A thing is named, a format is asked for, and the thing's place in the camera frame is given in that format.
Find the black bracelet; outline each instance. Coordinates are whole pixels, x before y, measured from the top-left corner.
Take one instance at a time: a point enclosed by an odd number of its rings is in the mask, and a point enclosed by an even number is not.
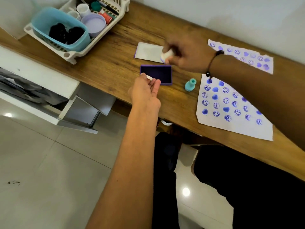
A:
[[[207,72],[206,72],[206,76],[207,76],[207,77],[210,77],[210,75],[211,75],[211,73],[209,72],[209,69],[210,69],[210,66],[211,66],[211,64],[212,64],[212,62],[213,62],[213,60],[214,60],[214,58],[215,58],[217,55],[223,55],[223,54],[224,54],[224,51],[223,51],[223,50],[217,51],[217,52],[215,53],[215,56],[212,58],[212,60],[210,61],[209,66],[208,66],[208,69],[207,69]]]

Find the forearm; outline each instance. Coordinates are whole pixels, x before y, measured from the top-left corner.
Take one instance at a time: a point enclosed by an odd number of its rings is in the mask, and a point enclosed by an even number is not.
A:
[[[233,56],[215,57],[210,71],[214,77],[235,88],[284,135],[305,150],[303,84],[270,75]]]
[[[158,109],[132,107],[109,180],[87,229],[149,228]]]

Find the wooden table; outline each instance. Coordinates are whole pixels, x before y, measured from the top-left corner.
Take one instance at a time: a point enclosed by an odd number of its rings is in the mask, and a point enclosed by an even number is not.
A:
[[[305,82],[305,66],[297,62],[135,2],[129,7],[124,18],[86,56],[77,58],[76,65],[66,62],[29,35],[17,41],[1,30],[0,44],[128,103],[131,100],[127,90],[139,75],[140,65],[157,64],[134,59],[138,42],[163,45],[166,34],[194,28],[206,38],[266,53],[274,57],[274,75],[289,74],[291,79]],[[186,92],[184,85],[190,78],[195,78],[198,84],[194,91]],[[196,108],[200,80],[201,74],[174,66],[173,85],[162,86],[158,94],[162,104],[159,116],[305,180],[305,152],[275,127],[272,142],[199,124]]]

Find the person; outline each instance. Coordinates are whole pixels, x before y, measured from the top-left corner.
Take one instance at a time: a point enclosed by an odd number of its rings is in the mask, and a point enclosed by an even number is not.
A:
[[[266,74],[233,56],[214,57],[215,50],[198,32],[168,37],[163,52],[170,48],[176,54],[166,63],[200,73],[210,65],[213,77],[231,85],[305,150],[303,84]],[[126,131],[86,229],[179,228],[173,172],[179,142],[166,133],[155,137],[159,87],[160,80],[147,80],[143,73],[129,89],[132,109]],[[305,183],[293,175],[217,145],[202,147],[193,170],[234,207],[233,228],[301,227]]]

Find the tiled floor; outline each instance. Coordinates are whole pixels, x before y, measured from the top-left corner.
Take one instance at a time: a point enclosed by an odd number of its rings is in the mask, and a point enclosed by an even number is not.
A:
[[[5,117],[11,113],[12,118]],[[84,228],[113,167],[127,118],[101,115],[90,134],[48,123],[0,100],[1,228]],[[197,151],[183,145],[177,168],[181,229],[232,228],[233,208],[193,176]],[[188,188],[189,196],[182,191]]]

